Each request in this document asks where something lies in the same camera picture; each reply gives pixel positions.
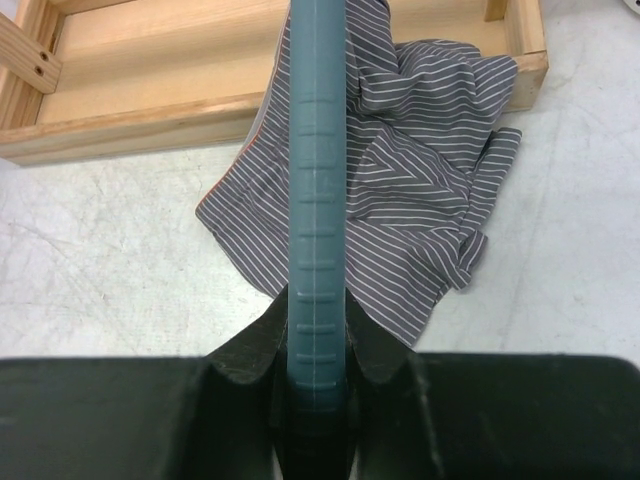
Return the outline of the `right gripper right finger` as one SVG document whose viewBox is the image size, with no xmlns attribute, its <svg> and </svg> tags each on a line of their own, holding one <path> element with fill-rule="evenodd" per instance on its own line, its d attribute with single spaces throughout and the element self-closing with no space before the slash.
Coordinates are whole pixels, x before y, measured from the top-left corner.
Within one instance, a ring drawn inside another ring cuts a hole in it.
<svg viewBox="0 0 640 480">
<path fill-rule="evenodd" d="M 639 371 L 613 357 L 417 353 L 346 301 L 362 479 L 635 479 Z"/>
</svg>

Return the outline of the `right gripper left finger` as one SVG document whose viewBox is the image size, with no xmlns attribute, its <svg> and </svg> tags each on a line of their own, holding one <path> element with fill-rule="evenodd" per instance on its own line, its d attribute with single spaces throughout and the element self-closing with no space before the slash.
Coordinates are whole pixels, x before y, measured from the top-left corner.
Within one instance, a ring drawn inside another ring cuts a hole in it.
<svg viewBox="0 0 640 480">
<path fill-rule="evenodd" d="M 287 298 L 204 357 L 1 363 L 5 479 L 272 479 Z"/>
</svg>

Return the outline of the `teal hanger with striped underwear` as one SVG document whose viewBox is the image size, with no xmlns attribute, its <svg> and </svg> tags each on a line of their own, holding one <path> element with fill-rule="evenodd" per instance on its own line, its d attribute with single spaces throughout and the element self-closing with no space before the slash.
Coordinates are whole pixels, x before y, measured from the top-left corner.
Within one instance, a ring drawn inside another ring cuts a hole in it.
<svg viewBox="0 0 640 480">
<path fill-rule="evenodd" d="M 345 475 L 346 7 L 290 8 L 284 476 Z"/>
</svg>

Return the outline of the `grey striped underwear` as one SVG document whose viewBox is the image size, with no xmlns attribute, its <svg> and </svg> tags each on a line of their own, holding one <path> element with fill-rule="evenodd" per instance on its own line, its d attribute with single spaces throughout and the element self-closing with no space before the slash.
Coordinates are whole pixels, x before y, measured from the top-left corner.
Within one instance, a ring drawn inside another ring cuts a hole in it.
<svg viewBox="0 0 640 480">
<path fill-rule="evenodd" d="M 483 224 L 521 142 L 497 126 L 518 68 L 467 43 L 397 43 L 384 1 L 350 1 L 346 14 L 347 286 L 411 346 L 439 300 L 469 285 L 486 246 Z M 289 63 L 283 27 L 250 134 L 196 209 L 270 296 L 288 273 Z"/>
</svg>

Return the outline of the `wooden clothes rack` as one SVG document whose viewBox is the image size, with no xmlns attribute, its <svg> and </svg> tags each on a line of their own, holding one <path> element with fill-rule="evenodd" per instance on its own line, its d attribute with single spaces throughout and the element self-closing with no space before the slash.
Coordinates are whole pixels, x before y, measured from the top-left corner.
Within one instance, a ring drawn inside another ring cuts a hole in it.
<svg viewBox="0 0 640 480">
<path fill-rule="evenodd" d="M 234 141 L 263 101 L 286 1 L 20 1 L 1 19 L 1 156 L 67 162 Z M 449 40 L 518 74 L 512 111 L 549 68 L 537 1 L 349 1 L 346 38 Z"/>
</svg>

